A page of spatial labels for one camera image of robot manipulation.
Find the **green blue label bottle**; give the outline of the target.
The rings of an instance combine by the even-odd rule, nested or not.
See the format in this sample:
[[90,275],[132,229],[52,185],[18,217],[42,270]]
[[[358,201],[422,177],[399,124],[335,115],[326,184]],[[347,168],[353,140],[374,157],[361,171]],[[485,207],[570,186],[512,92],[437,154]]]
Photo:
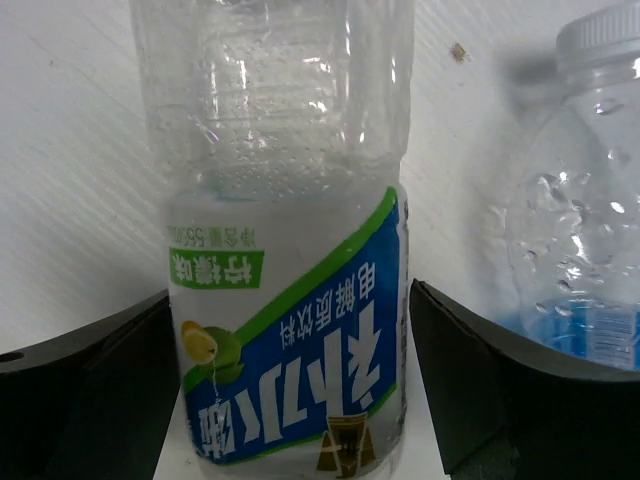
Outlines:
[[208,479],[388,479],[406,416],[410,1],[134,1]]

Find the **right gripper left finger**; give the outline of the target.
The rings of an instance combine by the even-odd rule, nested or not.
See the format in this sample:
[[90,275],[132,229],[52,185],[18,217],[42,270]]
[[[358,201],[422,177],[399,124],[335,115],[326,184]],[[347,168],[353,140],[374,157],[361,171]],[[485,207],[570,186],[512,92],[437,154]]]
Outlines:
[[4,479],[150,479],[179,391],[168,294],[1,356]]

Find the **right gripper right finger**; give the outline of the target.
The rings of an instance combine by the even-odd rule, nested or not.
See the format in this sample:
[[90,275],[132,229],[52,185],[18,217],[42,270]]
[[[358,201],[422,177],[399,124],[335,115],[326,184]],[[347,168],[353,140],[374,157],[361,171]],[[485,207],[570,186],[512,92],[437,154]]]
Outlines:
[[414,281],[410,323],[454,479],[635,479],[639,376],[560,353]]

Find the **clear bottle blue label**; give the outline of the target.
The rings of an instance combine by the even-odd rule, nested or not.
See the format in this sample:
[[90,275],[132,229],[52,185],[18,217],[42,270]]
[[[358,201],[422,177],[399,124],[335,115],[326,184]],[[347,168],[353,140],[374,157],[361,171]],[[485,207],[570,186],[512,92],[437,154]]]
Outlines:
[[506,212],[517,295],[502,324],[560,352],[639,366],[639,5],[566,24],[522,67],[542,120]]

